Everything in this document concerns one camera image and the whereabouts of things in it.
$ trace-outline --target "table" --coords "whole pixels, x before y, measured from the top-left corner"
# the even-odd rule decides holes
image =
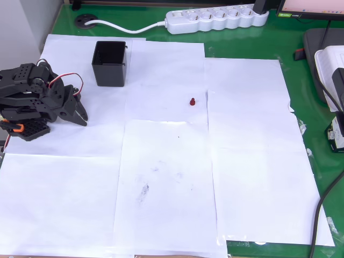
[[[326,21],[303,24],[295,19],[277,18],[271,11],[263,27],[237,28],[192,34],[172,35],[165,28],[158,27],[140,34],[126,34],[105,25],[97,25],[90,30],[82,30],[74,25],[74,19],[84,13],[92,13],[99,19],[115,23],[129,30],[138,30],[150,24],[163,21],[171,10],[185,8],[133,7],[108,5],[82,5],[72,11],[64,5],[56,20],[53,34],[79,36],[143,37],[150,41],[177,41],[204,43],[208,58],[278,59],[291,98],[295,115],[307,127],[303,135],[306,148],[312,151],[310,163],[322,194],[327,186],[344,169],[344,155],[331,152],[325,129],[334,115],[322,103],[314,87],[306,60],[294,61],[292,54],[302,48],[302,35],[310,28],[326,27]],[[333,22],[332,27],[344,27],[343,22]],[[344,180],[329,194],[324,208],[331,227],[336,247],[316,247],[314,257],[337,258],[344,256]],[[227,242],[228,253],[249,257],[307,257],[309,246],[277,243],[257,244],[254,242]]]

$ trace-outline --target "robotic arm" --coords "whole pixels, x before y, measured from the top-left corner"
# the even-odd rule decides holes
[[[0,127],[11,136],[31,141],[50,132],[47,122],[57,117],[86,126],[88,116],[80,91],[63,85],[47,62],[22,64],[0,71]]]

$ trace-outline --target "monitor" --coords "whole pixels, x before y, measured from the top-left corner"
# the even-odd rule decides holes
[[[282,0],[279,17],[344,20],[344,0]]]

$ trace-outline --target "orange clip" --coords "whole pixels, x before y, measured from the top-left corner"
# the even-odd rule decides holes
[[[15,133],[22,133],[24,131],[24,125],[23,124],[17,124],[17,125],[20,125],[20,129],[13,129],[13,131]]]
[[[13,129],[15,133],[22,133],[24,131],[24,125],[23,124],[17,124],[20,125],[20,129]]]

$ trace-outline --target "screen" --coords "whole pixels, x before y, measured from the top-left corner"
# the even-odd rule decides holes
[[[281,11],[344,15],[344,0],[285,0]]]

